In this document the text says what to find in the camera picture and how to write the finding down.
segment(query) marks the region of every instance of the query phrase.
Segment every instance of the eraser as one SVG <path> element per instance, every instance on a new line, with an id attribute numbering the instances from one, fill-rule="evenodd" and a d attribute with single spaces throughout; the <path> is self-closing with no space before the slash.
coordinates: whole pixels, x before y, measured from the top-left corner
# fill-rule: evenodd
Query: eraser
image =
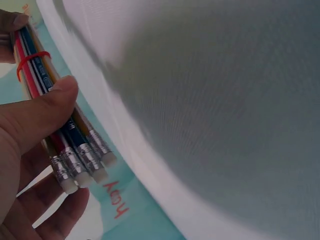
<path id="1" fill-rule="evenodd" d="M 60 185 L 66 194 L 73 194 L 78 190 L 78 186 L 72 178 L 63 180 Z"/>
<path id="2" fill-rule="evenodd" d="M 86 171 L 81 172 L 80 174 L 75 176 L 74 179 L 76 180 L 76 182 L 79 185 L 79 188 L 81 189 L 88 188 L 92 182 L 92 178 L 90 177 L 89 173 L 87 173 Z"/>
<path id="3" fill-rule="evenodd" d="M 92 174 L 93 179 L 97 184 L 100 184 L 108 179 L 108 174 L 105 168 L 100 168 Z"/>
<path id="4" fill-rule="evenodd" d="M 109 152 L 102 156 L 101 162 L 105 165 L 106 168 L 109 168 L 116 164 L 117 157 L 113 152 Z"/>

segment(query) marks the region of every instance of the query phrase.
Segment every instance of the gray fabric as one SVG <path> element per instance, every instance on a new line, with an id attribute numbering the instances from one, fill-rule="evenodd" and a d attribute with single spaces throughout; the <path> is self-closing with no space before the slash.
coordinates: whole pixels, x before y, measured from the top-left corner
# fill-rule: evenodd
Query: gray fabric
<path id="1" fill-rule="evenodd" d="M 105 1 L 110 31 L 125 1 Z M 153 148 L 239 222 L 320 239 L 319 0 L 134 3 L 153 17 L 127 22 L 123 56 L 100 67 Z M 99 37 L 87 39 L 95 52 L 112 52 Z"/>

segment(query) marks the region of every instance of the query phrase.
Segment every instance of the white fabric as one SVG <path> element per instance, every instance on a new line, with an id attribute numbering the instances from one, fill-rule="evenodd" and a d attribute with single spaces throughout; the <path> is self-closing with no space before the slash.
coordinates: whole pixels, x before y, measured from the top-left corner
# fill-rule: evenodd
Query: white fabric
<path id="1" fill-rule="evenodd" d="M 86 100 L 188 240 L 320 238 L 318 0 L 54 2 Z"/>

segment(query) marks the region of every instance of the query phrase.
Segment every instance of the pencil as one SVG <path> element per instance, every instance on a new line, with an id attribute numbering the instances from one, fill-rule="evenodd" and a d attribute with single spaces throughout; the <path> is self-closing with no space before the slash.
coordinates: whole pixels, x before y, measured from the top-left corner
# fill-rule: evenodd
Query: pencil
<path id="1" fill-rule="evenodd" d="M 44 48 L 35 34 L 33 28 L 28 26 L 31 38 L 33 39 L 35 48 L 38 52 L 44 51 Z M 56 83 L 60 78 L 59 74 L 56 72 L 54 66 L 52 65 L 51 59 L 48 56 L 42 57 L 44 66 L 51 77 L 53 83 Z M 107 143 L 99 135 L 99 133 L 90 124 L 90 121 L 86 118 L 85 114 L 81 111 L 79 106 L 75 104 L 75 109 L 72 113 L 72 117 L 80 128 L 81 132 L 84 134 L 91 147 L 94 149 L 96 154 L 99 156 L 100 160 L 106 167 L 112 166 L 117 161 L 117 157 L 110 150 Z"/>
<path id="2" fill-rule="evenodd" d="M 21 30 L 23 36 L 23 42 L 27 48 L 28 54 L 33 55 L 37 53 L 35 45 L 32 41 L 28 28 L 24 27 Z M 31 60 L 34 62 L 35 68 L 39 72 L 40 79 L 39 81 L 44 86 L 44 92 L 49 92 L 53 87 L 53 82 L 48 76 L 46 69 L 43 66 L 42 60 L 40 57 L 35 57 Z M 78 129 L 78 126 L 75 124 L 72 117 L 70 117 L 66 124 L 61 128 L 62 133 L 66 136 L 68 141 L 74 147 L 77 155 L 80 157 L 82 163 L 85 165 L 89 173 L 92 175 L 93 179 L 97 183 L 105 181 L 108 177 L 104 167 L 97 158 L 97 155 L 83 137 L 82 133 Z"/>

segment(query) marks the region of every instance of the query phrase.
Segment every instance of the teal surface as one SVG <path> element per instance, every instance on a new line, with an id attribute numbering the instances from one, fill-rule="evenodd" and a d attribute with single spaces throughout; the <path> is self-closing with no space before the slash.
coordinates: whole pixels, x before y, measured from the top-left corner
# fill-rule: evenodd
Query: teal surface
<path id="1" fill-rule="evenodd" d="M 38 34 L 45 50 L 51 53 L 53 65 L 58 73 L 61 76 L 71 75 L 44 24 L 38 27 Z M 0 79 L 0 89 L 0 104 L 25 99 L 15 67 Z M 93 184 L 90 187 L 91 193 L 101 205 L 101 240 L 184 240 L 182 234 L 130 170 L 81 93 L 77 102 L 118 158 L 117 164 L 108 171 L 108 182 L 104 186 Z"/>

